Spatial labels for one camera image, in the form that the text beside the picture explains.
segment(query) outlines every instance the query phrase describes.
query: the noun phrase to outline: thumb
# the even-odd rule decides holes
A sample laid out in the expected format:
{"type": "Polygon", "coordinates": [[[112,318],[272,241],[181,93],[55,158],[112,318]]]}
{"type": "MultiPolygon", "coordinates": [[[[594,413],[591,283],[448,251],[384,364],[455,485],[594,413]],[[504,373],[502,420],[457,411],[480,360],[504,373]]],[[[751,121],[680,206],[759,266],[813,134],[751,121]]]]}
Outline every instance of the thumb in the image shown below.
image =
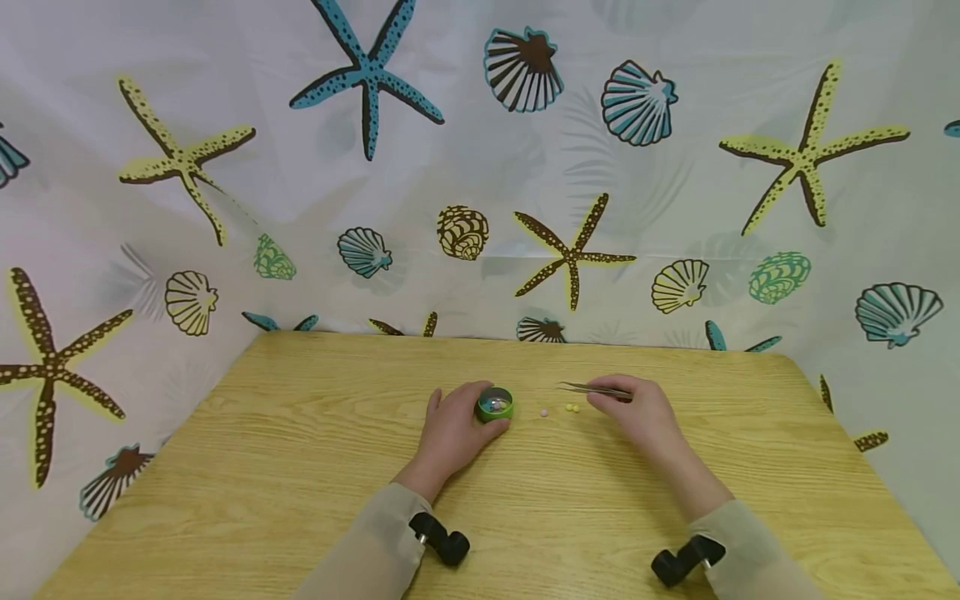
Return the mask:
{"type": "Polygon", "coordinates": [[[596,392],[590,392],[587,394],[587,402],[590,403],[590,406],[597,409],[604,415],[614,419],[619,419],[620,411],[623,410],[624,406],[623,402],[615,397],[607,396],[606,394],[598,394],[596,392]]]}
{"type": "Polygon", "coordinates": [[[480,440],[483,445],[487,445],[507,429],[510,429],[509,419],[494,419],[480,427],[480,440]]]}

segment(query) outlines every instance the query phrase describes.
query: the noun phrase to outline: sleeve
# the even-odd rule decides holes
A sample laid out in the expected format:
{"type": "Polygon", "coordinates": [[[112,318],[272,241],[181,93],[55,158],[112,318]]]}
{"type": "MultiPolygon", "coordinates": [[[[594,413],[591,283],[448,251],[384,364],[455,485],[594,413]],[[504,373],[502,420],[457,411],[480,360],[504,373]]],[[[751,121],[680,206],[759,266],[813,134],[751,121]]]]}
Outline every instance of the sleeve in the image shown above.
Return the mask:
{"type": "Polygon", "coordinates": [[[718,541],[727,554],[707,570],[719,600],[823,600],[810,577],[746,504],[731,500],[690,524],[691,535],[718,541]]]}
{"type": "Polygon", "coordinates": [[[423,558],[408,523],[424,511],[430,503],[398,483],[375,493],[291,600],[399,600],[423,558]]]}

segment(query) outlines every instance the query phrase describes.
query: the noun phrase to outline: yellow starfish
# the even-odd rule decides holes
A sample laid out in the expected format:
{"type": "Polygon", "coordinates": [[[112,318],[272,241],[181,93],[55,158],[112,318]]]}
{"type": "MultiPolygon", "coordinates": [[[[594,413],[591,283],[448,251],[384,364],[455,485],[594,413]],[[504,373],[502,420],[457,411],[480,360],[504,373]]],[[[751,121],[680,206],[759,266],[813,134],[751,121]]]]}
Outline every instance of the yellow starfish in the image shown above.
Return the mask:
{"type": "Polygon", "coordinates": [[[47,480],[54,452],[54,416],[57,403],[54,401],[54,385],[61,383],[74,392],[83,404],[112,419],[126,417],[123,409],[92,381],[69,370],[72,361],[79,360],[105,342],[133,314],[125,310],[112,319],[107,319],[77,338],[66,348],[57,351],[54,345],[53,328],[40,305],[40,297],[34,284],[23,269],[11,269],[9,286],[12,302],[19,305],[20,324],[24,334],[33,340],[36,349],[36,364],[0,365],[0,386],[14,381],[41,379],[43,387],[36,396],[34,407],[34,431],[32,442],[34,455],[31,466],[34,471],[34,486],[40,488],[47,480]]]}
{"type": "Polygon", "coordinates": [[[133,114],[147,130],[150,136],[159,144],[166,155],[164,158],[134,158],[127,163],[120,172],[120,181],[124,183],[153,183],[154,181],[168,180],[179,177],[193,202],[204,212],[217,235],[217,244],[223,246],[227,242],[227,231],[213,208],[206,202],[200,187],[195,180],[200,180],[213,187],[220,193],[227,195],[219,185],[213,182],[203,164],[216,156],[230,152],[242,146],[244,142],[256,135],[256,130],[249,125],[240,125],[223,133],[211,135],[204,141],[181,148],[174,136],[167,131],[154,110],[147,103],[147,97],[129,77],[121,76],[118,79],[120,93],[123,94],[133,114]]]}
{"type": "MultiPolygon", "coordinates": [[[[396,327],[390,324],[386,324],[382,321],[378,321],[377,319],[369,319],[369,321],[371,325],[373,325],[380,331],[383,331],[387,335],[406,335],[396,327]]],[[[427,315],[426,317],[426,324],[423,326],[423,337],[432,338],[433,332],[436,329],[437,329],[437,313],[433,312],[427,315]]]]}
{"type": "Polygon", "coordinates": [[[770,164],[783,167],[767,191],[763,194],[759,204],[754,208],[747,224],[743,226],[740,235],[750,233],[766,214],[780,195],[794,179],[800,178],[800,185],[804,189],[806,208],[818,227],[827,224],[827,196],[824,185],[817,172],[817,166],[851,152],[870,148],[878,144],[899,142],[910,136],[910,130],[902,125],[890,125],[882,128],[873,128],[862,132],[851,133],[829,144],[820,144],[824,126],[837,82],[840,81],[840,60],[833,60],[827,65],[824,75],[817,85],[817,92],[813,95],[813,104],[806,117],[804,137],[800,146],[794,150],[778,139],[766,135],[734,135],[720,141],[720,148],[737,156],[756,158],[770,164]]]}
{"type": "Polygon", "coordinates": [[[593,203],[593,208],[590,209],[590,213],[587,215],[587,218],[584,220],[583,224],[580,225],[580,230],[577,232],[577,240],[573,243],[572,248],[568,248],[564,242],[560,241],[560,238],[547,228],[546,225],[534,219],[528,214],[522,212],[515,212],[514,216],[520,223],[529,229],[534,235],[536,235],[543,243],[547,245],[551,250],[555,250],[560,253],[561,258],[555,260],[543,267],[537,273],[530,278],[529,281],[523,284],[519,290],[514,294],[515,297],[519,298],[533,290],[535,287],[546,281],[546,279],[552,276],[557,272],[563,265],[566,265],[566,268],[570,271],[570,310],[577,309],[577,301],[580,299],[580,272],[577,270],[577,262],[599,262],[599,263],[614,263],[614,262],[632,262],[636,260],[636,256],[630,256],[628,254],[603,254],[601,252],[584,252],[584,247],[587,245],[587,242],[590,239],[590,236],[593,235],[593,231],[597,227],[597,223],[600,222],[600,217],[603,216],[603,211],[607,208],[607,201],[610,199],[610,196],[607,194],[601,194],[597,198],[596,202],[593,203]]]}

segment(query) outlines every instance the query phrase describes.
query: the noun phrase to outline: shower curtain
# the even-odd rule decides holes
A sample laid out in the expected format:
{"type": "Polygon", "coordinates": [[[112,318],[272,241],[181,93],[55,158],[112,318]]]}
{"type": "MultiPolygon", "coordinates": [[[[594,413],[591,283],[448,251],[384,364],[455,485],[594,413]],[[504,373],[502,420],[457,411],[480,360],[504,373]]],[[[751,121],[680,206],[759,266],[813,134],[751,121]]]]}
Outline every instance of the shower curtain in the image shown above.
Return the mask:
{"type": "Polygon", "coordinates": [[[782,352],[960,573],[958,30],[949,0],[7,0],[0,597],[273,329],[782,352]]]}

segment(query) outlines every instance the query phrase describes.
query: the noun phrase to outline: wooden table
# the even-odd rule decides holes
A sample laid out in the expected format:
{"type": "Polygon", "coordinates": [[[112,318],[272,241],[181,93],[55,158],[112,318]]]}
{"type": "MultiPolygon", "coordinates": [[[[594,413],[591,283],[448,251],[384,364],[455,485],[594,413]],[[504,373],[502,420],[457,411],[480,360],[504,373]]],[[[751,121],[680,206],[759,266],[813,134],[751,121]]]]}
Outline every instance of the wooden table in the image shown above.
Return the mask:
{"type": "Polygon", "coordinates": [[[472,548],[456,572],[428,553],[407,597],[712,598],[700,573],[655,579],[654,555],[685,541],[666,488],[554,389],[606,372],[660,382],[830,600],[960,597],[783,356],[299,332],[253,343],[38,597],[286,598],[413,454],[430,392],[486,378],[513,393],[514,425],[436,505],[472,548]]]}

